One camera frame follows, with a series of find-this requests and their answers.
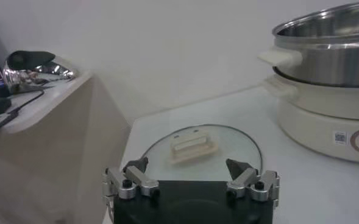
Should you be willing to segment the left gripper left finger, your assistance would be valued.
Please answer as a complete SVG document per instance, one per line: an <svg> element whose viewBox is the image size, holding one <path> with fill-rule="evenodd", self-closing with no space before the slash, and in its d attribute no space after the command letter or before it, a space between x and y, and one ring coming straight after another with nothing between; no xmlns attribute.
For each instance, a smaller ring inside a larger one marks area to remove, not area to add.
<svg viewBox="0 0 359 224"><path fill-rule="evenodd" d="M102 174L102 196L107 201L112 201L114 196L122 200L133 200L139 192L151 200L158 199L160 184L158 180L145 174L148 163L148 158L143 157L128 161L122 169L106 168Z"/></svg>

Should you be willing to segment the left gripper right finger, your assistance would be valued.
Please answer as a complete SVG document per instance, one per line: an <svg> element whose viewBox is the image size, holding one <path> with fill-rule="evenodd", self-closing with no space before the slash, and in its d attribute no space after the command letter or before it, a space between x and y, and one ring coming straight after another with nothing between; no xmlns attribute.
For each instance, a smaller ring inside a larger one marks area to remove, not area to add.
<svg viewBox="0 0 359 224"><path fill-rule="evenodd" d="M226 166L232 177L227 183L227 200L235 201L249 195L257 202L279 202L280 176L276 171L266 170L259 173L249 163L226 159Z"/></svg>

